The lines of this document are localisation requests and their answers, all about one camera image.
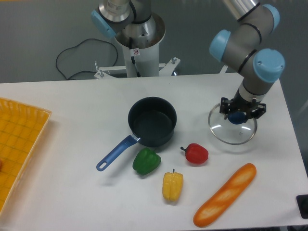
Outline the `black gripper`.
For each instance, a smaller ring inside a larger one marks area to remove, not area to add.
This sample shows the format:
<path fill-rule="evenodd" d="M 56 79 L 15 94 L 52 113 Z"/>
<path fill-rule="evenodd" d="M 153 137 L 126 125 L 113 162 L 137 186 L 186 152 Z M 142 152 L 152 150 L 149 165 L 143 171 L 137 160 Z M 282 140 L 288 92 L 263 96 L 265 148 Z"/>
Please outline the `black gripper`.
<path fill-rule="evenodd" d="M 256 100 L 246 101 L 241 95 L 235 95 L 232 100 L 222 97 L 220 100 L 220 113 L 223 114 L 224 120 L 228 118 L 228 113 L 231 107 L 231 112 L 244 112 L 249 115 L 249 119 L 259 119 L 267 111 L 265 103 L 257 105 Z"/>

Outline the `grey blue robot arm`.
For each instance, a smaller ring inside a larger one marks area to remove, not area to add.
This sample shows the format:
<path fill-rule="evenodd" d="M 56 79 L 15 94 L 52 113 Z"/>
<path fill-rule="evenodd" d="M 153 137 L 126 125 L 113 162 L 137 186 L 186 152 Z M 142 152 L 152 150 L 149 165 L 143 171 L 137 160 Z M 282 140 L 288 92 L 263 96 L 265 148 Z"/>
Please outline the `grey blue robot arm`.
<path fill-rule="evenodd" d="M 257 0 L 226 0 L 224 4 L 239 23 L 230 32 L 221 30 L 213 38 L 210 54 L 243 77 L 232 99 L 222 98 L 220 113 L 234 124 L 258 119 L 266 112 L 262 103 L 284 70 L 284 57 L 276 50 L 256 47 L 271 34 L 280 21 L 277 9 Z M 152 12 L 149 0 L 104 0 L 91 18 L 107 38 L 122 46 L 128 77 L 154 77 L 159 67 L 159 44 L 165 24 Z"/>

